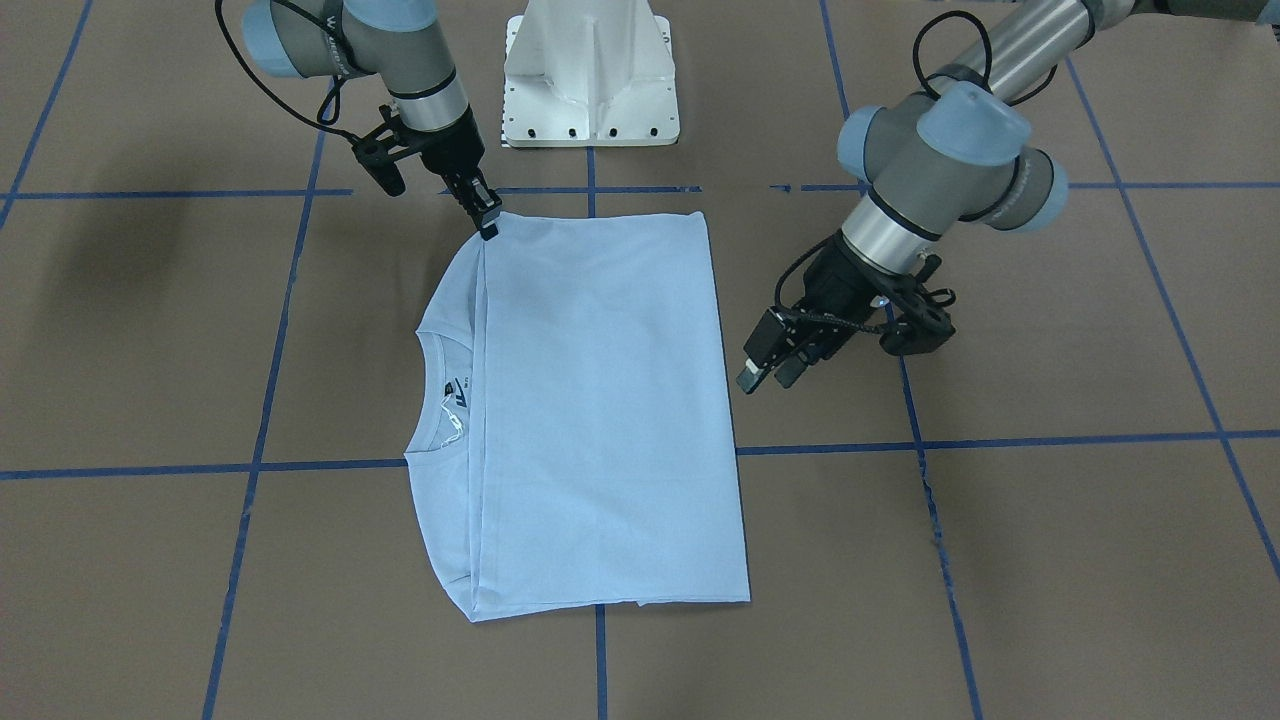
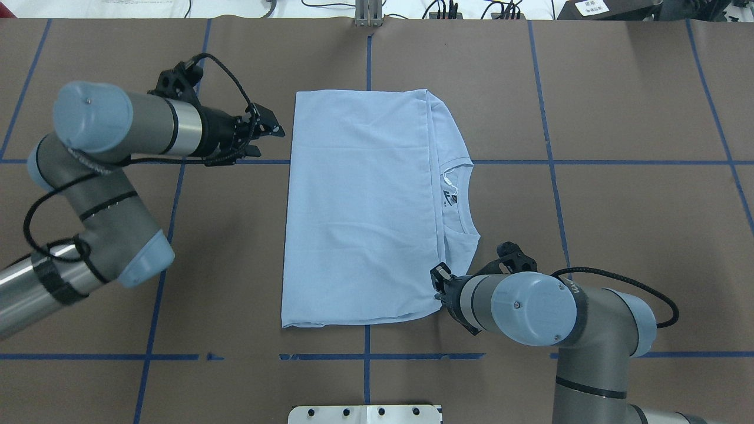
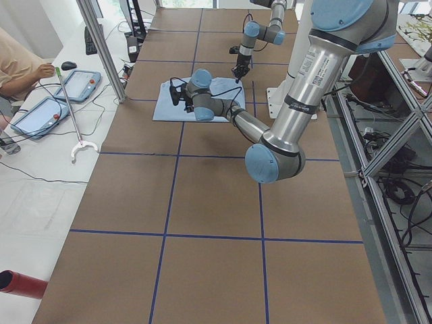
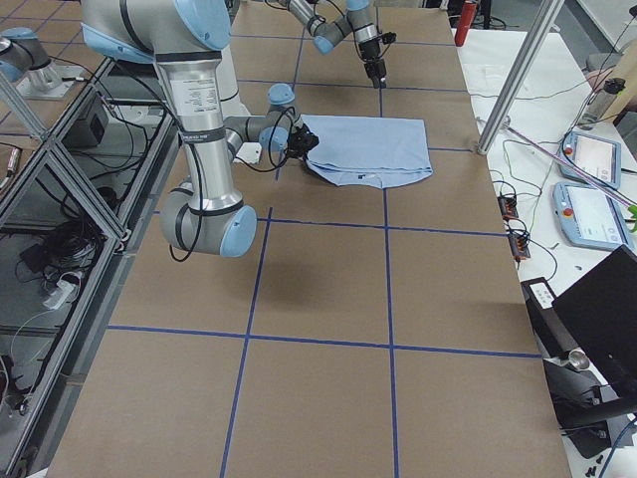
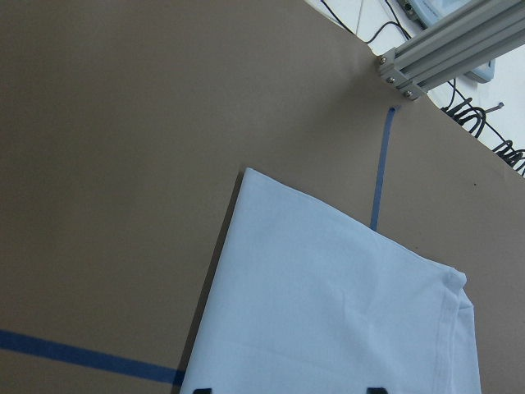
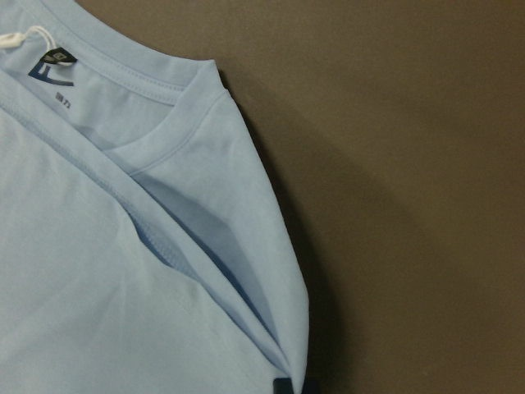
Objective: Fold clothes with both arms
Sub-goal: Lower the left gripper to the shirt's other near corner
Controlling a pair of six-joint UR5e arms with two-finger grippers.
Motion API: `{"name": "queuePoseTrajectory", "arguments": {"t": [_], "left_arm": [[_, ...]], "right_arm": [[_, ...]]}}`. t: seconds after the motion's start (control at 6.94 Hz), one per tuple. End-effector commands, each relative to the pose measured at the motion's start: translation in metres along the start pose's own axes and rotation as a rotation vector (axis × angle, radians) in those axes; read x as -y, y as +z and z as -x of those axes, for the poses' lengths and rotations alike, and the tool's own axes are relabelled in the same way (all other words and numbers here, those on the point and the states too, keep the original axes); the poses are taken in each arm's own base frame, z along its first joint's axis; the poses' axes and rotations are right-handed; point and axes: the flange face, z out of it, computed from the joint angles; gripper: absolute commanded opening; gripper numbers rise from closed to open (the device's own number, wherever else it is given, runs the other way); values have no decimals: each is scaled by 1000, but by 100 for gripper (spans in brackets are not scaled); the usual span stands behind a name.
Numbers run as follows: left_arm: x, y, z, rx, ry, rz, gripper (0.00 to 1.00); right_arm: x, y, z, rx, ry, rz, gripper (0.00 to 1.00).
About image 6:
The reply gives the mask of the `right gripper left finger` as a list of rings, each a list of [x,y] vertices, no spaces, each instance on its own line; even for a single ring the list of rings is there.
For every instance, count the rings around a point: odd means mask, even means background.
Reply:
[[[273,394],[292,394],[290,379],[275,379],[272,384]]]

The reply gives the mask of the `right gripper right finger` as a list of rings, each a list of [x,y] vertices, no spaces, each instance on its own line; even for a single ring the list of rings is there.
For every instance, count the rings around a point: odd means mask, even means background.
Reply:
[[[316,380],[305,380],[301,394],[318,394],[318,382]]]

